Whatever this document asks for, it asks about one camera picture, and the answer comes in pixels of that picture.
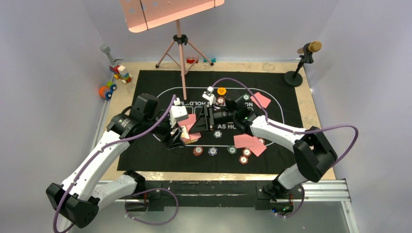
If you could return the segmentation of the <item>card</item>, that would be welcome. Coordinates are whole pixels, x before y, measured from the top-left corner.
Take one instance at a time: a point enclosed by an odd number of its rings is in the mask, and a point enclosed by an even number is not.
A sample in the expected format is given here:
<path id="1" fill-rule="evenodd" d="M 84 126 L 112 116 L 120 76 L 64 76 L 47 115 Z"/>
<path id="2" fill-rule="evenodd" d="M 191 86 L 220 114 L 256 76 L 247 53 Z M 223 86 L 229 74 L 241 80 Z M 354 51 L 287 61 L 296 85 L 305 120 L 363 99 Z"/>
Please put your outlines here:
<path id="1" fill-rule="evenodd" d="M 188 118 L 178 122 L 180 127 L 194 124 L 196 122 L 196 114 L 188 114 Z"/>
<path id="2" fill-rule="evenodd" d="M 267 149 L 267 147 L 260 141 L 257 141 L 250 146 L 249 149 L 256 157 L 259 157 Z"/>
<path id="3" fill-rule="evenodd" d="M 266 109 L 271 103 L 271 100 L 267 98 L 266 96 L 262 95 L 260 92 L 256 92 L 253 95 L 251 95 L 250 99 L 253 103 L 255 103 L 256 105 L 258 105 L 260 108 L 263 108 L 263 109 Z"/>
<path id="4" fill-rule="evenodd" d="M 257 137 L 248 134 L 235 135 L 233 139 L 236 148 L 250 148 L 261 144 Z"/>

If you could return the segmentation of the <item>lone blue chip mid-table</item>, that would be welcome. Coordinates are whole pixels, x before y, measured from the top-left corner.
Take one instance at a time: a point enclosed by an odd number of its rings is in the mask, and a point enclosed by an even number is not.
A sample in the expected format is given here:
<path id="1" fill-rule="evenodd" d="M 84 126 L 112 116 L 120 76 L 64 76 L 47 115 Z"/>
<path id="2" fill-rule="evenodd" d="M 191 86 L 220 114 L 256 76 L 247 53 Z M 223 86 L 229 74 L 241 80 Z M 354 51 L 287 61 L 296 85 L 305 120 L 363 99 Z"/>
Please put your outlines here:
<path id="1" fill-rule="evenodd" d="M 221 138 L 222 137 L 222 132 L 221 131 L 215 131 L 213 133 L 213 135 L 214 135 L 215 138 Z"/>

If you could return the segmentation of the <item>red poker chip stack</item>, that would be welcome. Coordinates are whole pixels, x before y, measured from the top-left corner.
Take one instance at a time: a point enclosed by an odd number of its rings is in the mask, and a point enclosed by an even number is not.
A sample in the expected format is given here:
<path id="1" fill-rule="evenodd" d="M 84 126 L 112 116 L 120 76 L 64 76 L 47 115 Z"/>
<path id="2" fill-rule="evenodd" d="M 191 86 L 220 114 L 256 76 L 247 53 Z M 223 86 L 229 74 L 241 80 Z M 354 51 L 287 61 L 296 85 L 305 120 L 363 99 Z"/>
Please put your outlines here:
<path id="1" fill-rule="evenodd" d="M 200 147 L 200 146 L 196 146 L 194 149 L 193 149 L 193 154 L 195 155 L 195 156 L 200 156 L 202 153 L 203 153 L 203 147 Z"/>

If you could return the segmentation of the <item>blue poker chip stack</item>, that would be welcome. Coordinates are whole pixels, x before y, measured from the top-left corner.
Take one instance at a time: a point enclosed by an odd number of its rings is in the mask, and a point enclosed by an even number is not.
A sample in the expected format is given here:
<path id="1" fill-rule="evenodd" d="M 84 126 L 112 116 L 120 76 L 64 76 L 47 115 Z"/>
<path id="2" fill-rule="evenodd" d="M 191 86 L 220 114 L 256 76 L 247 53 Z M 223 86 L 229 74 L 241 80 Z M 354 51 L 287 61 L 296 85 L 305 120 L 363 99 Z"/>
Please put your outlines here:
<path id="1" fill-rule="evenodd" d="M 217 155 L 217 153 L 218 153 L 218 150 L 217 150 L 216 147 L 210 147 L 210 148 L 208 149 L 208 154 L 209 154 L 210 156 L 215 156 L 215 155 Z"/>

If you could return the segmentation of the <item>yellow big blind button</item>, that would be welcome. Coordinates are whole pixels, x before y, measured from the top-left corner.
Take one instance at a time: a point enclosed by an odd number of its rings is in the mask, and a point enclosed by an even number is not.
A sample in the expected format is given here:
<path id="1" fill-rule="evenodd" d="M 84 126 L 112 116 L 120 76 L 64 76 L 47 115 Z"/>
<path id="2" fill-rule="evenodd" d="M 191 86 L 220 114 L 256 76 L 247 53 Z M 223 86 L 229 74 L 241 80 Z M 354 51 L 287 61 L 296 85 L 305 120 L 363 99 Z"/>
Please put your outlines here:
<path id="1" fill-rule="evenodd" d="M 219 87 L 217 93 L 221 96 L 224 96 L 227 93 L 227 90 L 224 87 Z"/>

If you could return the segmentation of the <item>green chips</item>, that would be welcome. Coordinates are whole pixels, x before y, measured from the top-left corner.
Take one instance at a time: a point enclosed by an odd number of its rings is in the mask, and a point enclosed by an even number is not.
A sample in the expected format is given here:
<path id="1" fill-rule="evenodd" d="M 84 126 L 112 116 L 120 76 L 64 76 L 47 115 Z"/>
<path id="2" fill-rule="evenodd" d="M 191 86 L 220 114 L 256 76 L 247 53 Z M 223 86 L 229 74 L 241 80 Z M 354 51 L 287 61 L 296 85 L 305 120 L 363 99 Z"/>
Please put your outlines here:
<path id="1" fill-rule="evenodd" d="M 243 94 L 242 98 L 243 98 L 245 101 L 249 101 L 249 100 L 250 100 L 250 95 L 248 95 L 248 94 Z"/>

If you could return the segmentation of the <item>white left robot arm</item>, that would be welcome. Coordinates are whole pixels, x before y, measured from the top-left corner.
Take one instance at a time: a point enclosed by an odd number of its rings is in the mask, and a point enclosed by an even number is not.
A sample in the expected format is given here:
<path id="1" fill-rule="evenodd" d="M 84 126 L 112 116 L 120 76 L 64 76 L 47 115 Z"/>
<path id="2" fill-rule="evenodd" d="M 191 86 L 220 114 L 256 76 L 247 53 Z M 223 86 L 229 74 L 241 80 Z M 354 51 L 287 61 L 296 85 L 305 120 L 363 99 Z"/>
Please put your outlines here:
<path id="1" fill-rule="evenodd" d="M 186 107 L 176 96 L 166 109 L 158 110 L 158 102 L 153 95 L 138 95 L 131 106 L 112 117 L 80 166 L 61 183 L 49 185 L 46 195 L 55 210 L 54 232 L 66 233 L 74 226 L 84 228 L 114 201 L 122 197 L 138 199 L 149 193 L 145 178 L 132 170 L 107 184 L 99 185 L 99 181 L 121 153 L 147 134 L 164 134 L 166 146 L 183 144 L 178 122 L 189 117 Z"/>

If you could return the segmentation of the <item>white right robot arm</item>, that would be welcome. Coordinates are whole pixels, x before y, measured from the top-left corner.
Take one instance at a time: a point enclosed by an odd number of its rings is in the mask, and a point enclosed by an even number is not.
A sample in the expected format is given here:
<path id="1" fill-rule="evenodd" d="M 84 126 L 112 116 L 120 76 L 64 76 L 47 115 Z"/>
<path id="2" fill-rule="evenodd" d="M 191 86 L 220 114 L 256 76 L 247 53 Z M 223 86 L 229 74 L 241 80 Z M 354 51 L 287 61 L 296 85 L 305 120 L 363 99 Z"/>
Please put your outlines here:
<path id="1" fill-rule="evenodd" d="M 206 133 L 218 125 L 232 122 L 242 133 L 274 142 L 291 152 L 296 163 L 282 171 L 273 181 L 272 190 L 280 198 L 292 188 L 306 181 L 318 182 L 337 161 L 337 154 L 319 128 L 309 130 L 291 127 L 251 111 L 245 99 L 225 99 L 220 106 L 212 94 L 212 87 L 203 93 L 203 106 L 189 133 Z"/>

